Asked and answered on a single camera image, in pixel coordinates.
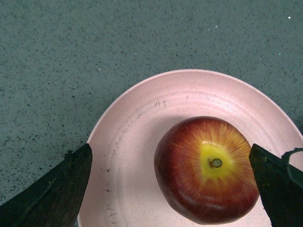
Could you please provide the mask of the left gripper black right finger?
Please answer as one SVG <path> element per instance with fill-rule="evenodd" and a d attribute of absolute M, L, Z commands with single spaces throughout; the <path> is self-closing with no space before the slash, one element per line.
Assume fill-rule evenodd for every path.
<path fill-rule="evenodd" d="M 281 158 L 257 144 L 250 150 L 258 191 L 273 227 L 303 225 L 303 172 L 289 163 L 291 155 L 302 150 L 295 148 Z"/>

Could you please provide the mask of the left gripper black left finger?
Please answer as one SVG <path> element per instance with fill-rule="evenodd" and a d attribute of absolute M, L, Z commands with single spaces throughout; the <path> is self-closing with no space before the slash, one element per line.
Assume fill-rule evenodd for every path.
<path fill-rule="evenodd" d="M 2 227 L 72 227 L 88 185 L 92 149 L 88 143 L 0 207 Z"/>

